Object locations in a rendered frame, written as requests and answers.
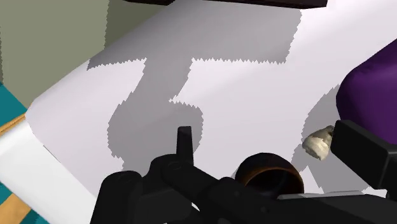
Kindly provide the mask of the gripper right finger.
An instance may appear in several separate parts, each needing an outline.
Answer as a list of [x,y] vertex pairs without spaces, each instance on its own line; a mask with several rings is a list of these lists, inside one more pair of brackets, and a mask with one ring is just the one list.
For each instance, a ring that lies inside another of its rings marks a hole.
[[338,120],[331,152],[372,188],[397,199],[397,144],[390,144],[350,120]]

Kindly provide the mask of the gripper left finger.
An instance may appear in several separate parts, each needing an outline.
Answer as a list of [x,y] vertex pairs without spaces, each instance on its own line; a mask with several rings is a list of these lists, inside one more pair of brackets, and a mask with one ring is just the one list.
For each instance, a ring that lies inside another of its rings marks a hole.
[[153,159],[147,175],[120,171],[104,179],[90,224],[237,224],[209,200],[217,186],[194,166],[192,129],[182,126],[176,152]]

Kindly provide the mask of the crumpled white lump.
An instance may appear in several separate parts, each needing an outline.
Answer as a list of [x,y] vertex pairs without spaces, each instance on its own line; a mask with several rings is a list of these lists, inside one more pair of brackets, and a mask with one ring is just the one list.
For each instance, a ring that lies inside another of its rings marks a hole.
[[302,148],[310,156],[318,160],[324,160],[330,152],[333,130],[334,126],[329,125],[313,132],[304,139]]

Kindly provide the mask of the purple cushion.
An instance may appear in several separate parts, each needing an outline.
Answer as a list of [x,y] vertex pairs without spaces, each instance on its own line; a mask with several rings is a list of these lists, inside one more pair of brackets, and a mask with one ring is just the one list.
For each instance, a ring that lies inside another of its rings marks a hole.
[[397,144],[397,39],[347,74],[336,105],[342,120]]

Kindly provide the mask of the dark brown cup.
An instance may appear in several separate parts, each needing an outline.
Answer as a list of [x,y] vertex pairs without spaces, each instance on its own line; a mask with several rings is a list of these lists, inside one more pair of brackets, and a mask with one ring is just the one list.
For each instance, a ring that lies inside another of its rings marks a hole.
[[273,153],[247,157],[236,170],[235,180],[272,199],[305,191],[303,179],[295,167]]

